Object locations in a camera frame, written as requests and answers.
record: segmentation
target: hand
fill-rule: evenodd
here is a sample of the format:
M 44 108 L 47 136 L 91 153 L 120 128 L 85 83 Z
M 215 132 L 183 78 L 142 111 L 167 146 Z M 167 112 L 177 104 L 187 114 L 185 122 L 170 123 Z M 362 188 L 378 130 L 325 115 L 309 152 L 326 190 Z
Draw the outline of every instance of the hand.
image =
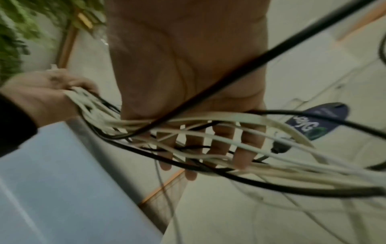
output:
M 111 58 L 123 100 L 122 118 L 165 115 L 238 65 L 265 52 L 268 5 L 269 0 L 106 1 Z M 264 91 L 265 68 L 261 68 L 189 112 L 264 109 Z M 215 126 L 213 130 L 222 137 L 234 136 L 234 130 L 227 127 Z M 187 146 L 203 143 L 200 137 L 186 139 Z M 241 140 L 256 147 L 264 142 L 249 133 L 243 133 Z M 176 137 L 164 143 L 174 146 Z M 208 153 L 226 154 L 229 147 L 213 141 Z M 160 154 L 172 158 L 171 153 Z M 233 161 L 242 169 L 255 156 L 237 149 Z M 171 165 L 162 163 L 161 168 L 168 170 Z M 185 174 L 189 180 L 197 175 L 190 171 Z
M 61 91 L 72 86 L 98 93 L 92 81 L 66 70 L 19 74 L 8 80 L 0 93 L 24 110 L 37 127 L 43 127 L 78 115 L 76 105 Z

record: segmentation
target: label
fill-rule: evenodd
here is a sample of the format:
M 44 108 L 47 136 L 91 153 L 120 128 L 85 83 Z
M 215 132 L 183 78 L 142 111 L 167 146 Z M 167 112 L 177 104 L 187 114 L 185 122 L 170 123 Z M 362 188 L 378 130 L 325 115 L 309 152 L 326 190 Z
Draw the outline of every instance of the label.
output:
M 307 109 L 304 112 L 345 120 L 349 115 L 349 107 L 343 103 L 325 103 Z M 330 133 L 339 126 L 339 124 L 334 122 L 306 116 L 294 116 L 286 124 L 305 135 L 310 141 Z

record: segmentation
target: black sleeve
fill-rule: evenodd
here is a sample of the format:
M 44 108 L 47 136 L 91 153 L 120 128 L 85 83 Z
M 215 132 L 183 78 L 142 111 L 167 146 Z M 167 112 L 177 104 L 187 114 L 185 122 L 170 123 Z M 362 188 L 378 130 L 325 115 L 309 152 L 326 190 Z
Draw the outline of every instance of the black sleeve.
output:
M 33 120 L 0 94 L 0 157 L 16 150 L 37 133 Z

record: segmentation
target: light blue surface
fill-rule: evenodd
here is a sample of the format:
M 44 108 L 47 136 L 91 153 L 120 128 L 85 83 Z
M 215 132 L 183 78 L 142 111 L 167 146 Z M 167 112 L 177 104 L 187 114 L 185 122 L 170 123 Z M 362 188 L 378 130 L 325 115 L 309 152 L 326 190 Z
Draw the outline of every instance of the light blue surface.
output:
M 0 240 L 7 244 L 159 244 L 162 234 L 65 123 L 0 159 Z

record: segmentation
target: bundle of cables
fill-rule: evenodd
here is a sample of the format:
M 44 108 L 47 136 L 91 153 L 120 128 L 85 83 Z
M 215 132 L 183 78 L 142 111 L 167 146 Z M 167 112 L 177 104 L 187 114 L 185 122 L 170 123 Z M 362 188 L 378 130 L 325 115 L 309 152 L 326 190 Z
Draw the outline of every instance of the bundle of cables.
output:
M 262 67 L 267 62 L 293 48 L 306 39 L 314 36 L 320 31 L 328 28 L 343 18 L 349 16 L 355 11 L 363 8 L 374 0 L 356 0 L 352 1 L 318 22 L 310 25 L 298 34 L 282 42 L 275 48 L 267 51 L 263 55 L 243 64 L 234 71 L 230 72 L 223 79 L 191 98 L 184 104 L 177 107 L 169 114 L 155 121 L 153 120 L 132 120 L 125 121 L 120 118 L 120 110 L 108 103 L 104 99 L 97 97 L 82 88 L 74 87 L 72 90 L 64 91 L 79 106 L 81 116 L 92 131 L 102 140 L 116 147 L 159 160 L 177 167 L 194 170 L 202 174 L 218 175 L 230 180 L 244 184 L 290 193 L 295 195 L 329 197 L 329 198 L 361 198 L 384 196 L 386 189 L 386 173 L 380 170 L 386 168 L 386 163 L 381 163 L 369 168 L 361 168 L 348 162 L 345 159 L 326 154 L 317 150 L 313 144 L 301 133 L 287 124 L 269 119 L 263 115 L 297 115 L 309 118 L 323 119 L 330 122 L 344 125 L 375 137 L 386 139 L 386 134 L 363 125 L 353 122 L 334 119 L 314 113 L 304 113 L 300 111 L 249 111 L 247 113 L 227 113 L 227 112 L 210 112 L 197 113 L 188 116 L 180 116 L 189 108 L 197 103 L 215 94 L 227 85 L 237 81 L 239 78 Z M 190 126 L 183 129 L 166 129 L 161 127 L 165 122 L 180 124 L 189 124 Z M 281 130 L 294 141 L 276 138 L 261 131 L 242 127 L 240 123 L 261 125 L 273 127 Z M 236 142 L 234 140 L 212 135 L 201 130 L 213 125 L 235 128 L 254 135 L 263 136 L 275 141 L 276 145 L 284 148 L 283 151 L 266 151 L 247 144 Z M 141 134 L 150 132 L 152 137 L 143 137 Z M 156 133 L 166 133 L 162 138 L 154 136 Z M 252 164 L 245 170 L 237 170 L 232 164 L 232 157 L 224 155 L 197 154 L 194 149 L 207 148 L 205 146 L 185 146 L 178 142 L 177 146 L 172 148 L 163 143 L 164 140 L 184 134 L 196 137 L 204 137 L 211 140 L 221 141 L 238 148 L 248 150 L 263 157 L 253 160 Z M 318 164 L 314 162 L 301 161 L 294 158 L 281 156 L 280 152 L 285 152 L 289 148 L 297 148 L 313 155 Z M 154 152 L 168 151 L 173 153 L 173 160 L 156 155 Z M 267 164 L 263 160 L 271 157 L 285 162 L 284 164 Z M 186 164 L 185 160 L 189 159 L 195 165 Z M 215 164 L 216 167 L 208 166 L 204 162 Z M 299 188 L 285 185 L 276 185 L 269 182 L 252 180 L 244 178 L 241 175 L 252 173 L 258 176 L 269 176 L 284 178 L 298 182 L 312 182 L 324 186 L 323 188 Z

